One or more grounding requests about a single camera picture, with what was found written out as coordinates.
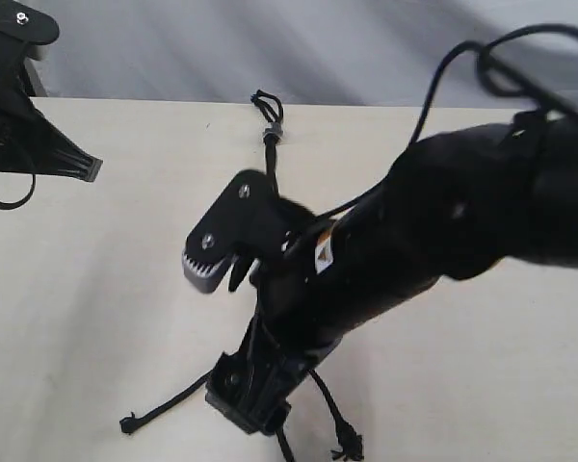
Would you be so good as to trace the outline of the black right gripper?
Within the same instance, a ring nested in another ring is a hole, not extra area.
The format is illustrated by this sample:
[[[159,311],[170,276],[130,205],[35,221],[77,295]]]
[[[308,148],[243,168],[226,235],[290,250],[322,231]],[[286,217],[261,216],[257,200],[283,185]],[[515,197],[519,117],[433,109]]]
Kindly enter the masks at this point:
[[[288,397],[313,368],[311,355],[289,350],[327,347],[438,279],[391,221],[347,214],[284,262],[254,272],[266,331],[251,319],[239,348],[210,372],[205,400],[248,435],[275,435],[291,410]]]

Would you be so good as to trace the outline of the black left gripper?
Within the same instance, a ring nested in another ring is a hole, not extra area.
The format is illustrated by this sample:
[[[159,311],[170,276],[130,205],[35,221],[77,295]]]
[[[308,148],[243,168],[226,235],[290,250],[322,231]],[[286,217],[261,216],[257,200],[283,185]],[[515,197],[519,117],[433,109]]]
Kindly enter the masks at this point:
[[[23,62],[0,64],[0,172],[94,182],[98,159],[69,139],[32,103],[19,78]]]

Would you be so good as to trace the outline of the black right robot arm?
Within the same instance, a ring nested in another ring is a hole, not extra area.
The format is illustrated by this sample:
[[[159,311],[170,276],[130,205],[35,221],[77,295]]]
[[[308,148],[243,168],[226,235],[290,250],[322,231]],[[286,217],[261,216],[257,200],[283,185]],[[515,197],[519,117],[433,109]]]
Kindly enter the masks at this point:
[[[289,396],[348,332],[443,277],[471,279],[505,258],[578,269],[578,123],[528,112],[437,134],[342,218],[292,211],[264,202],[223,253],[256,305],[206,398],[247,433],[276,433]]]

